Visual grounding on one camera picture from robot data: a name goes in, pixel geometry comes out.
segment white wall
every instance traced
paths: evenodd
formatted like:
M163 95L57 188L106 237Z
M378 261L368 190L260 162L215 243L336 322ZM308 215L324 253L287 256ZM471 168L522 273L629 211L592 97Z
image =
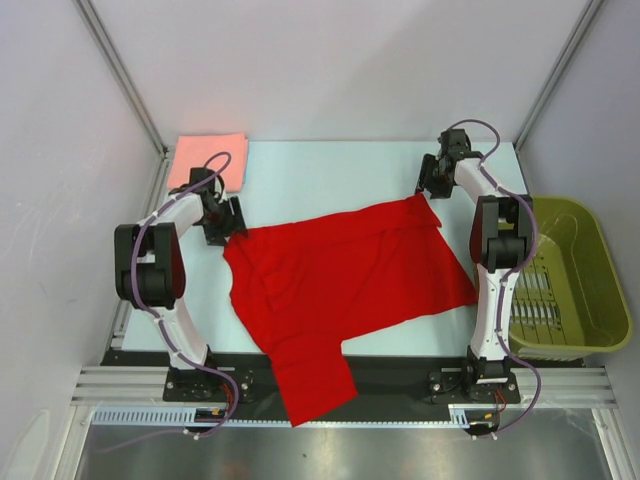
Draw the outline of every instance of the white wall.
M574 197L598 216L636 320L605 360L640 451L640 2L608 2L525 145L534 192Z
M113 228L158 158L71 1L1 2L0 68L1 470L42 409L43 464L57 447L110 327Z
M512 140L586 0L95 4L173 143L433 139L468 116Z

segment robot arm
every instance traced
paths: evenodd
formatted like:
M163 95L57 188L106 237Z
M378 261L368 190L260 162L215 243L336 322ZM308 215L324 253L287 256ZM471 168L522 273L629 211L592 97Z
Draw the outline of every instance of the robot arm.
M467 388L502 385L509 379L505 348L509 345L511 302L518 272L533 245L531 219L519 202L499 190L483 171L480 152L471 150L463 129L442 132L438 156L425 155L416 192L449 198L459 185L476 205L469 252L478 278L478 316L467 353ZM532 206L531 197L521 196Z
M213 173L205 168L192 169L189 184L172 191L170 198L177 197L186 188ZM163 319L172 344L167 344L168 351L177 349L193 363L205 365L210 355L209 347L195 328L184 302L186 275L178 241L193 225L203 227L209 245L225 245L232 233L246 234L247 230L238 199L226 198L224 181L220 177L194 193L177 198L169 210L156 218L145 235L138 256L138 290L144 304L154 307ZM114 235L116 291L134 308L140 307L133 296L131 257L140 225L146 221L143 219L138 224L120 225ZM176 355L170 358L174 368L193 368Z

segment white table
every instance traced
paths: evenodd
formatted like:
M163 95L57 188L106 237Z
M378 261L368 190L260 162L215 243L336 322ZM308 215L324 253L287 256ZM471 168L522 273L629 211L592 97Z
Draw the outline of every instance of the white table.
M487 151L491 143L474 143ZM436 153L435 142L252 142L245 185L239 195L249 228L306 220L357 210L413 194L422 156ZM488 160L500 183L525 192L512 145L503 144ZM469 234L475 206L459 188L447 200L430 200L441 233L471 275ZM231 271L221 247L206 245L200 227L180 246L187 269L185 301L196 327L214 352L260 350L235 315L229 300ZM345 354L461 356L475 325L475 307L419 317L343 342ZM146 314L131 313L123 350L165 350Z

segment olive green basket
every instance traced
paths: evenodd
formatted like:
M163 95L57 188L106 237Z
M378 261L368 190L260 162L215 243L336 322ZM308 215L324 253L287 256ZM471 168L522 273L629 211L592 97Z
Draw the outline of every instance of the olive green basket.
M511 349L569 361L622 348L631 317L595 217L567 198L534 197L533 205L538 251L516 284Z

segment pink towel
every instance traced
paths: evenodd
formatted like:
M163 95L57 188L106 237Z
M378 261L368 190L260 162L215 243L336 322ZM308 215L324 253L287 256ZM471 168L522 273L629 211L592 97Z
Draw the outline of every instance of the pink towel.
M244 133L180 137L167 180L167 188L171 190L187 183L189 172L193 167L203 166L210 157L218 152L229 152L231 163L222 172L222 178L227 192L239 192L244 182L248 147L249 142ZM217 158L209 165L209 168L217 170L226 160L224 156Z

